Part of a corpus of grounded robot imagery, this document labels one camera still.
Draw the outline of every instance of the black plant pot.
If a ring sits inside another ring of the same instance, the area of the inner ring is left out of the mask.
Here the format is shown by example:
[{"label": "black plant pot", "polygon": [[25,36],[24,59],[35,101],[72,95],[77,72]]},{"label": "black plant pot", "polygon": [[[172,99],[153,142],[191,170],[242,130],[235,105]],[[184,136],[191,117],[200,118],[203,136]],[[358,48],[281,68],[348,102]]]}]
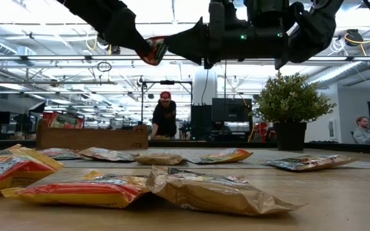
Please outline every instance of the black plant pot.
[{"label": "black plant pot", "polygon": [[306,123],[274,123],[277,149],[302,151],[305,142]]}]

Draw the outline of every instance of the man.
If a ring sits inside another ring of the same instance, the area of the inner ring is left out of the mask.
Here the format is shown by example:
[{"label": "man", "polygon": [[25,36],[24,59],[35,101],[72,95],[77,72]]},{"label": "man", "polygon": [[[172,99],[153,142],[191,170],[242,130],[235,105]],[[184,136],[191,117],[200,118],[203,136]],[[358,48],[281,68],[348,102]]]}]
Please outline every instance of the man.
[{"label": "man", "polygon": [[171,100],[171,93],[167,91],[162,92],[160,97],[152,118],[151,139],[156,136],[173,138],[177,133],[177,105]]},{"label": "man", "polygon": [[357,118],[358,128],[353,132],[353,138],[357,144],[370,144],[369,119],[366,116]]}]

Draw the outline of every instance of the yellow snack bag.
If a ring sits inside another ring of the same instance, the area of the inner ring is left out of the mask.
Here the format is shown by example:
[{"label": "yellow snack bag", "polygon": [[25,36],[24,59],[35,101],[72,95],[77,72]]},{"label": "yellow snack bag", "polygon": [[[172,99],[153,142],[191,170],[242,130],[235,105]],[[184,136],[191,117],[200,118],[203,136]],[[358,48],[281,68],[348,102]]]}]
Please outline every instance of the yellow snack bag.
[{"label": "yellow snack bag", "polygon": [[29,189],[2,190],[6,198],[31,203],[90,205],[123,209],[148,193],[146,176],[102,175],[92,171],[83,180],[57,182]]},{"label": "yellow snack bag", "polygon": [[189,158],[188,161],[194,164],[225,164],[245,160],[252,154],[253,152],[248,152],[236,148],[229,148],[215,154]]},{"label": "yellow snack bag", "polygon": [[181,155],[167,153],[133,155],[133,157],[136,162],[144,165],[176,165],[184,160]]},{"label": "yellow snack bag", "polygon": [[0,190],[8,187],[27,187],[61,167],[62,165],[52,158],[29,148],[4,150],[4,155],[0,155]]}]

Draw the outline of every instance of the black shirt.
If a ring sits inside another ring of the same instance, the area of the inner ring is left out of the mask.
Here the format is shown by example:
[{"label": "black shirt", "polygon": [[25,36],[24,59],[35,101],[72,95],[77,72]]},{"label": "black shirt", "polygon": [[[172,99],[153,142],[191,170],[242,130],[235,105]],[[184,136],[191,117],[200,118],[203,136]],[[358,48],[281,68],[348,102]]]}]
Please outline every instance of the black shirt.
[{"label": "black shirt", "polygon": [[171,101],[168,107],[163,107],[161,102],[155,107],[152,123],[158,125],[156,135],[173,137],[177,133],[176,114],[172,114],[177,109],[177,104]]}]

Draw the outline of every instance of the gold foil bag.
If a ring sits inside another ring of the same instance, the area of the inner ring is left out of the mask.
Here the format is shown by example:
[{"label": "gold foil bag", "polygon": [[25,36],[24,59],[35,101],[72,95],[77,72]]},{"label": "gold foil bag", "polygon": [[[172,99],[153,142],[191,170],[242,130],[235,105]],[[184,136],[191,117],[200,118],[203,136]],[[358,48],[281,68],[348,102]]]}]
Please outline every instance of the gold foil bag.
[{"label": "gold foil bag", "polygon": [[297,210],[247,182],[231,176],[215,176],[153,166],[146,186],[156,195],[183,209],[256,216]]},{"label": "gold foil bag", "polygon": [[184,158],[177,154],[144,154],[134,155],[134,160],[140,164],[146,165],[176,165],[181,163]]}]

